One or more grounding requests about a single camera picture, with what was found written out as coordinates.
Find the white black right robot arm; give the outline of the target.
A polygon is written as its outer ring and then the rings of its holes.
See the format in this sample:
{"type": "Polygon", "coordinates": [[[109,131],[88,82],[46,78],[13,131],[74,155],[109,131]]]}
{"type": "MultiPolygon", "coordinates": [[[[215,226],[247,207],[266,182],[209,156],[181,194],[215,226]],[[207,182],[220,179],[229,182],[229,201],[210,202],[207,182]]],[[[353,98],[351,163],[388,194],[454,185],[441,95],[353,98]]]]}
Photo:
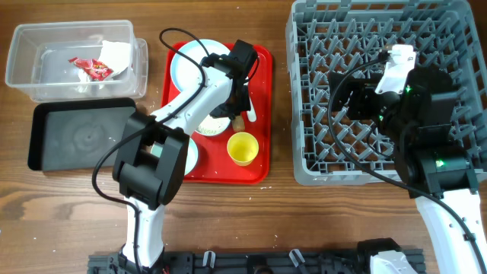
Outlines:
{"type": "Polygon", "coordinates": [[[370,119],[393,142],[396,172],[415,200],[442,273],[484,273],[486,239],[479,181],[471,157],[450,137],[458,87],[437,68],[414,68],[397,91],[379,89],[381,76],[329,76],[335,112],[370,119]]]}

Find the white paper napkin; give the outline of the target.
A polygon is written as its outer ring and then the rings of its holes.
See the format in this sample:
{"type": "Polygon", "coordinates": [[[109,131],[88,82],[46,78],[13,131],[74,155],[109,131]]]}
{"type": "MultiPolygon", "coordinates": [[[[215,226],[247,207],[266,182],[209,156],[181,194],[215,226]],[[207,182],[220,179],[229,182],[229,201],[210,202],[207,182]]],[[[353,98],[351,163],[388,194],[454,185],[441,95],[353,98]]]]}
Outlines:
{"type": "MultiPolygon", "coordinates": [[[[129,69],[129,63],[131,61],[129,54],[131,49],[132,47],[129,43],[100,40],[97,45],[83,46],[76,52],[75,57],[80,59],[97,59],[101,61],[113,70],[113,74],[101,82],[118,81],[120,78],[124,77],[129,69]]],[[[78,80],[81,82],[81,85],[75,89],[78,93],[87,94],[94,88],[100,91],[106,87],[105,84],[99,84],[98,86],[87,85],[87,83],[90,82],[100,81],[93,81],[83,70],[79,68],[77,68],[77,70],[78,80]]]]}

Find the red foil snack wrapper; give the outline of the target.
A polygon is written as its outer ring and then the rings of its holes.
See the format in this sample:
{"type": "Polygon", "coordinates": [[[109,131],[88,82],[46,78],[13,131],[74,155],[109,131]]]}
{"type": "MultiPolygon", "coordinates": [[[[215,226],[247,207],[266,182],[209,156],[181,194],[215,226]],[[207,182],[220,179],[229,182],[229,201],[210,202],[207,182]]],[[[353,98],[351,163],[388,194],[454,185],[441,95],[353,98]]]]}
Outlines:
{"type": "Polygon", "coordinates": [[[113,70],[97,59],[72,58],[68,61],[83,70],[91,80],[103,81],[113,74],[113,70]]]}

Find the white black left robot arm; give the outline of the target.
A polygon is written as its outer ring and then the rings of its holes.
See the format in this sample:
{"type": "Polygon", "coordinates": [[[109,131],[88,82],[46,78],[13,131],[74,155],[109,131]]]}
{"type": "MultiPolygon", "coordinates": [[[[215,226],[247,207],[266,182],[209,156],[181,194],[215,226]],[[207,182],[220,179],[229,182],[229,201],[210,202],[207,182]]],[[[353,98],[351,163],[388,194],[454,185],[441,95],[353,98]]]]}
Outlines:
{"type": "Polygon", "coordinates": [[[235,119],[250,109],[247,76],[257,59],[253,46],[238,40],[229,53],[197,62],[200,79],[157,113],[129,117],[113,167],[129,213],[127,242],[119,253],[124,271],[162,268],[162,215],[183,182],[189,137],[207,116],[235,119]]]}

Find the yellow plastic cup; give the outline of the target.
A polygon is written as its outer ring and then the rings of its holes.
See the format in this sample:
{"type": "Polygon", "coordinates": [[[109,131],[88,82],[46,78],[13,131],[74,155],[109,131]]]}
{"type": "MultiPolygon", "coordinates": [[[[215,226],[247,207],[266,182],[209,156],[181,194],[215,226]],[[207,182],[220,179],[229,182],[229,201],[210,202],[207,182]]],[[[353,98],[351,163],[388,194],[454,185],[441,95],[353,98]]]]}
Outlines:
{"type": "Polygon", "coordinates": [[[238,132],[228,139],[227,152],[236,165],[245,167],[250,165],[258,155],[259,143],[248,132],[238,132]]]}

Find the mint green bowl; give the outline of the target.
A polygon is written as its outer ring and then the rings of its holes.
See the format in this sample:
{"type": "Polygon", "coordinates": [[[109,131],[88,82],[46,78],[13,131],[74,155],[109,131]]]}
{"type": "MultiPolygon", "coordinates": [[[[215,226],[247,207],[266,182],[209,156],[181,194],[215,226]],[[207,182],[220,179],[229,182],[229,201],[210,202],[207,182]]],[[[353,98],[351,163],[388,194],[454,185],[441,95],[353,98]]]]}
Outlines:
{"type": "MultiPolygon", "coordinates": [[[[155,143],[151,147],[150,153],[159,158],[161,156],[162,151],[163,151],[163,146],[158,143],[155,143]]],[[[192,139],[189,139],[188,153],[186,156],[185,175],[189,174],[195,168],[198,162],[198,158],[199,158],[199,151],[197,145],[192,139]]]]}

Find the light blue small bowl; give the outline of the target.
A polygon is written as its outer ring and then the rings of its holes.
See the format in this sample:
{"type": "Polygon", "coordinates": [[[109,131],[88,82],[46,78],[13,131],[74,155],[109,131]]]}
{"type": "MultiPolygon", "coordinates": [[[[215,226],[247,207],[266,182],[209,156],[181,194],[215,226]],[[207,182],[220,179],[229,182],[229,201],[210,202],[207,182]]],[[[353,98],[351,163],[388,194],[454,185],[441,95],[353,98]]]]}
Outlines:
{"type": "Polygon", "coordinates": [[[204,136],[215,136],[223,133],[231,121],[227,117],[214,118],[208,115],[196,128],[196,132],[204,136]]]}

